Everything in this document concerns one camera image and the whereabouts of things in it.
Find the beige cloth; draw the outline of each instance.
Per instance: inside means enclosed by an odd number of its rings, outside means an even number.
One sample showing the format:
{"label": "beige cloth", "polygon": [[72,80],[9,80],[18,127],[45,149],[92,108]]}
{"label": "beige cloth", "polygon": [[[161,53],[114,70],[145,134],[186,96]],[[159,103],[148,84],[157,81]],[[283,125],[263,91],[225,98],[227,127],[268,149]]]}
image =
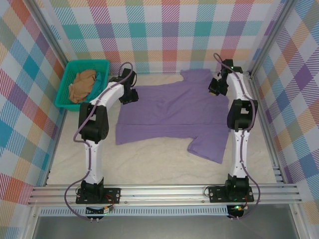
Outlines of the beige cloth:
{"label": "beige cloth", "polygon": [[96,71],[86,70],[77,73],[73,84],[69,85],[69,99],[73,103],[85,101],[95,83]]}

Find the purple t-shirt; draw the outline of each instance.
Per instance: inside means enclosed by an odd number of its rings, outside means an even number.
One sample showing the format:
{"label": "purple t-shirt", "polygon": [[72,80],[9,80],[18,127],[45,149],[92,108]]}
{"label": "purple t-shirt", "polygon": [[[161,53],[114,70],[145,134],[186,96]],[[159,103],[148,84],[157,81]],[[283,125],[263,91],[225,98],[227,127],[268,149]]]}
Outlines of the purple t-shirt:
{"label": "purple t-shirt", "polygon": [[156,137],[193,138],[188,152],[222,163],[229,129],[228,98],[212,96],[209,69],[182,71],[184,80],[138,86],[139,100],[121,106],[116,144]]}

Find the white sheet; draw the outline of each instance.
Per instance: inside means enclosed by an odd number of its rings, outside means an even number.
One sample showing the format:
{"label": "white sheet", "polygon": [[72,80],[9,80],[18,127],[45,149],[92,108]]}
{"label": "white sheet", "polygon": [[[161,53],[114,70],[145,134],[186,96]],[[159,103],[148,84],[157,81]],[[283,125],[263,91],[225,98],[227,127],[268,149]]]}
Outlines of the white sheet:
{"label": "white sheet", "polygon": [[[139,75],[137,85],[161,85],[180,80],[182,76],[176,74]],[[231,164],[231,137],[228,137],[222,164],[188,153],[191,138],[163,137],[115,145],[119,111],[120,102],[116,102],[108,113],[110,131],[104,140],[102,163],[105,184],[225,183]],[[68,112],[48,184],[70,184],[86,172],[84,145],[72,140],[77,124],[78,112]],[[258,183],[276,182],[258,120],[250,134],[247,160],[248,171]]]}

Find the gray floor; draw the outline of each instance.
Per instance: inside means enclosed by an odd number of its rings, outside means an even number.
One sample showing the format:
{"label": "gray floor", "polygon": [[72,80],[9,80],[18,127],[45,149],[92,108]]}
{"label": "gray floor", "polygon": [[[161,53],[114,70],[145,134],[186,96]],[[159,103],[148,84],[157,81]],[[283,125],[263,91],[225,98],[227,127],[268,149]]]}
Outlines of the gray floor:
{"label": "gray floor", "polygon": [[224,216],[109,217],[89,223],[77,217],[40,217],[34,239],[297,239],[288,205],[260,205],[248,218]]}

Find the green basket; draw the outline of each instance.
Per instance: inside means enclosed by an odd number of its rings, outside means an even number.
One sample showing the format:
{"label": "green basket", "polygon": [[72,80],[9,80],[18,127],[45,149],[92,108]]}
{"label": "green basket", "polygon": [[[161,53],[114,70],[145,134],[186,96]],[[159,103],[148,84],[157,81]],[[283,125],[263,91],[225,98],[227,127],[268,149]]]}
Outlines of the green basket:
{"label": "green basket", "polygon": [[55,105],[63,107],[69,111],[79,111],[81,103],[75,104],[69,100],[69,85],[73,83],[76,74],[85,70],[95,70],[105,74],[103,89],[108,84],[110,62],[108,60],[77,60],[70,61],[65,68],[62,81],[55,98]]}

